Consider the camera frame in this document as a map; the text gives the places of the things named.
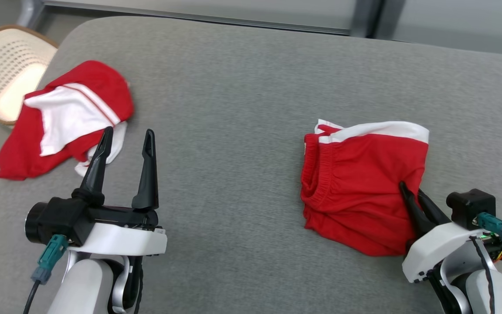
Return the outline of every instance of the camera lens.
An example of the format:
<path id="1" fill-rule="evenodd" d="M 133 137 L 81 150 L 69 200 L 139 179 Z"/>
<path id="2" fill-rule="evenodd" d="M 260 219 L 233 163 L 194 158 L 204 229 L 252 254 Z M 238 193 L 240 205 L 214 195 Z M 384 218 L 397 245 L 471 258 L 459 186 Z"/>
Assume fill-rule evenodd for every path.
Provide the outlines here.
<path id="1" fill-rule="evenodd" d="M 28 215 L 26 215 L 24 221 L 24 234 L 26 234 L 26 238 L 32 243 L 42 243 L 42 240 L 40 240 L 40 233 L 38 232 L 38 217 L 40 217 L 40 214 L 42 214 L 46 206 L 47 203 L 43 201 L 36 203 L 36 205 L 32 206 Z"/>

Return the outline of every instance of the red fabric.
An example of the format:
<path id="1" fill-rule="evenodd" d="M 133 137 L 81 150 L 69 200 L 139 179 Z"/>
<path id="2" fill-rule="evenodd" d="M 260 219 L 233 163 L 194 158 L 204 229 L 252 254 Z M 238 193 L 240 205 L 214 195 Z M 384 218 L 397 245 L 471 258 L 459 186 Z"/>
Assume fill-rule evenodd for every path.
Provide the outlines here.
<path id="1" fill-rule="evenodd" d="M 301 198 L 305 228 L 371 256 L 403 255 L 414 238 L 398 184 L 418 191 L 428 145 L 368 134 L 319 143 L 339 129 L 305 135 Z"/>
<path id="2" fill-rule="evenodd" d="M 133 102 L 125 79 L 114 69 L 94 60 L 81 63 L 44 89 L 26 94 L 24 99 L 48 93 L 67 83 L 80 83 L 90 88 L 114 110 L 121 121 L 133 114 Z M 98 144 L 102 132 L 100 130 L 79 137 L 59 153 L 40 157 L 40 141 L 44 135 L 42 113 L 23 105 L 14 129 L 0 150 L 0 177 L 24 180 L 47 173 L 69 157 L 86 161 L 86 152 Z"/>

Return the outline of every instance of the folded red shorts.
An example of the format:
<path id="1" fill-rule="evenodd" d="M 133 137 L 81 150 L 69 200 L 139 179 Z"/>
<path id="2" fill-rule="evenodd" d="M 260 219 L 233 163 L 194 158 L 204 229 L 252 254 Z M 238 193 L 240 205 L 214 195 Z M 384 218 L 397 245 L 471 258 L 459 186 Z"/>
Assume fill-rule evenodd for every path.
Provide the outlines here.
<path id="1" fill-rule="evenodd" d="M 405 254 L 414 233 L 398 184 L 418 191 L 428 139 L 415 123 L 343 128 L 319 120 L 305 135 L 305 228 L 367 255 Z"/>

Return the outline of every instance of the red garment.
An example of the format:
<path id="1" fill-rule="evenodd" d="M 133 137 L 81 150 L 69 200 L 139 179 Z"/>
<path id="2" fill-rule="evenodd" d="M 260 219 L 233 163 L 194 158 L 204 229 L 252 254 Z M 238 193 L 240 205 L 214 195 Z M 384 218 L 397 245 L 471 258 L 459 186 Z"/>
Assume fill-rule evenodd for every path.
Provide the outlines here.
<path id="1" fill-rule="evenodd" d="M 25 102 L 28 101 L 27 99 L 48 94 L 58 87 L 66 88 L 62 85 L 70 83 L 82 84 L 89 88 L 105 103 L 103 106 L 115 113 L 115 115 L 110 112 L 102 113 L 102 120 L 107 121 L 109 125 L 115 126 L 118 121 L 125 121 L 133 114 L 133 102 L 125 79 L 114 69 L 94 60 L 76 66 L 49 83 L 44 89 L 27 94 L 24 96 Z M 90 97 L 86 97 L 86 103 L 87 106 L 94 106 L 93 110 L 98 107 Z M 76 113 L 78 111 L 72 111 L 69 118 L 82 120 L 83 117 L 75 115 Z M 106 114 L 112 114 L 115 121 L 109 122 Z M 27 177 L 37 177 L 47 173 L 69 157 L 86 161 L 86 152 L 98 144 L 103 129 L 102 127 L 97 131 L 85 133 L 67 143 L 61 151 L 55 154 L 40 156 L 41 141 L 44 136 L 42 112 L 23 104 L 14 129 L 0 151 L 0 177 L 24 180 Z M 56 131 L 56 137 L 59 137 L 59 133 L 67 132 L 68 130 L 60 129 Z"/>
<path id="2" fill-rule="evenodd" d="M 367 255 L 405 254 L 414 232 L 398 184 L 418 191 L 428 135 L 414 123 L 344 129 L 319 120 L 305 135 L 305 228 Z"/>

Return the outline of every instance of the teal connector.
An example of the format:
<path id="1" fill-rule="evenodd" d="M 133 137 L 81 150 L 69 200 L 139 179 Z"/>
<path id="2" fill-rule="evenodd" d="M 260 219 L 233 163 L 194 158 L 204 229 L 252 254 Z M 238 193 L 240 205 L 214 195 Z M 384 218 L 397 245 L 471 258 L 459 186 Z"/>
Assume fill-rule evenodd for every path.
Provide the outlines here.
<path id="1" fill-rule="evenodd" d="M 480 228 L 497 234 L 502 240 L 502 220 L 488 213 L 480 213 L 476 220 Z"/>
<path id="2" fill-rule="evenodd" d="M 40 281 L 40 284 L 46 284 L 51 277 L 51 271 L 55 264 L 67 250 L 67 237 L 64 235 L 54 235 L 46 245 L 46 249 L 38 259 L 38 268 L 30 277 L 33 281 Z"/>

